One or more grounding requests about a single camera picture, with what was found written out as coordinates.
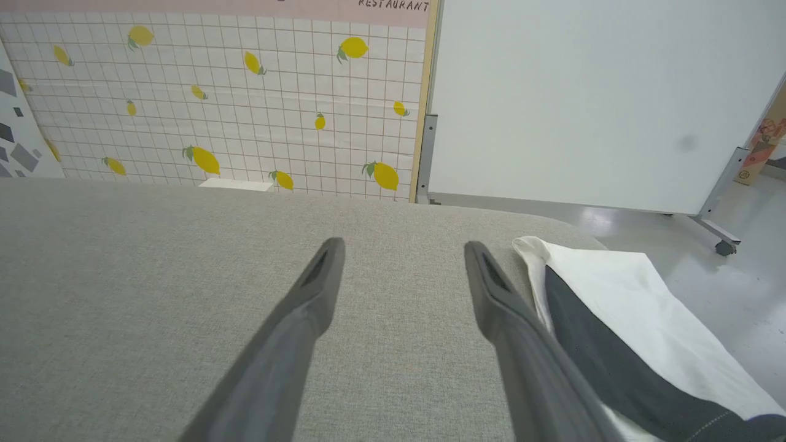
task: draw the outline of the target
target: whiteboard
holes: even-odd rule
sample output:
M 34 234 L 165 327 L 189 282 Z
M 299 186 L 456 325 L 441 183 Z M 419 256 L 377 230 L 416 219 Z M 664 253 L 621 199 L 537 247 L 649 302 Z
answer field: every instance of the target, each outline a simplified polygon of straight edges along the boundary
M 699 213 L 786 72 L 783 0 L 449 0 L 429 193 Z

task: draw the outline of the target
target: yellow lemon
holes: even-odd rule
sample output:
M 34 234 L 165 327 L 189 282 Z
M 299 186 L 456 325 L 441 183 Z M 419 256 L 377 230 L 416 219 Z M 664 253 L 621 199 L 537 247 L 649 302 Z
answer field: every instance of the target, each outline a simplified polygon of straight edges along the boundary
M 221 168 L 219 161 L 213 157 L 213 154 L 198 145 L 190 145 L 184 147 L 182 151 L 183 157 L 188 157 L 189 161 L 196 163 L 200 169 L 209 174 L 221 175 Z
M 46 145 L 50 147 L 52 155 L 54 155 L 54 159 L 62 163 L 63 160 L 60 159 L 60 152 L 57 150 L 57 147 L 55 147 L 55 145 L 49 140 L 44 141 L 46 142 Z
M 152 43 L 152 32 L 144 26 L 136 25 L 128 32 L 128 49 L 135 50 L 139 46 L 147 46 Z
M 383 189 L 397 190 L 399 188 L 399 174 L 395 169 L 385 163 L 372 161 L 363 165 L 363 172 L 374 175 L 376 183 Z
M 325 116 L 319 112 L 317 113 L 317 119 L 314 121 L 314 127 L 316 127 L 318 131 L 325 128 Z
M 191 93 L 194 94 L 194 97 L 197 97 L 200 100 L 208 98 L 208 95 L 202 92 L 202 90 L 196 84 L 191 85 Z
M 54 57 L 62 64 L 66 66 L 73 66 L 74 61 L 71 58 L 68 58 L 68 54 L 65 53 L 65 50 L 58 45 L 54 45 Z
M 292 188 L 295 186 L 295 183 L 292 182 L 292 177 L 282 171 L 272 171 L 271 173 L 267 174 L 267 176 L 272 178 L 274 181 L 277 181 L 279 186 L 287 190 L 292 190 Z
M 104 157 L 102 161 L 104 161 L 104 164 L 109 166 L 109 168 L 112 169 L 112 171 L 115 172 L 117 175 L 125 176 L 126 168 L 123 167 L 123 165 L 118 160 L 115 160 L 114 158 Z
M 400 101 L 393 103 L 393 110 L 400 116 L 408 116 L 410 114 L 410 111 L 406 110 L 404 104 Z
M 256 55 L 253 53 L 246 51 L 245 62 L 246 68 L 248 68 L 249 71 L 254 72 L 256 75 L 263 76 L 265 73 L 267 73 L 265 68 L 259 63 L 259 60 L 257 60 Z
M 341 63 L 342 60 L 349 61 L 347 57 L 363 57 L 368 51 L 369 47 L 365 45 L 363 39 L 360 37 L 350 37 L 341 43 L 341 46 L 339 46 L 339 51 L 336 53 L 336 58 L 338 59 L 339 63 Z
M 18 81 L 19 81 L 19 87 L 21 87 L 24 92 L 32 92 L 33 91 L 33 88 L 29 87 L 28 84 L 25 83 L 23 79 L 19 79 Z

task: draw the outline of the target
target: lemon wallpaper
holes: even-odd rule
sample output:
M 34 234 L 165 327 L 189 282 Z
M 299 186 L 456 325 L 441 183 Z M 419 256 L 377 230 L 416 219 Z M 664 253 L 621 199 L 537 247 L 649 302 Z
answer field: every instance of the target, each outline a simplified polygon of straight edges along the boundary
M 0 13 L 74 179 L 406 201 L 424 28 L 182 13 Z

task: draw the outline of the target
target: gray couch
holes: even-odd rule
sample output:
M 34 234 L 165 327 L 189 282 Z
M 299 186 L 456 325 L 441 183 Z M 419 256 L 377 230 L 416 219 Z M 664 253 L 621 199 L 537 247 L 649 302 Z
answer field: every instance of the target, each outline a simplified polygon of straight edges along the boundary
M 512 436 L 462 246 L 520 292 L 521 235 L 574 227 L 469 208 L 114 182 L 0 182 L 0 435 L 173 439 L 319 245 L 347 259 L 297 439 Z

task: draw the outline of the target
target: gray floor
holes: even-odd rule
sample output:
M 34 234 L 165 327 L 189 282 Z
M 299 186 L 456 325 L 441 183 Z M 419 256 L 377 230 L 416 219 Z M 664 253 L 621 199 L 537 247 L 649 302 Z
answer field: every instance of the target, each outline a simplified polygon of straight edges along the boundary
M 759 176 L 752 187 L 729 189 L 711 218 L 742 239 L 726 258 L 714 252 L 716 237 L 679 215 L 445 195 L 438 201 L 561 219 L 611 250 L 646 253 L 671 292 L 786 407 L 786 182 Z

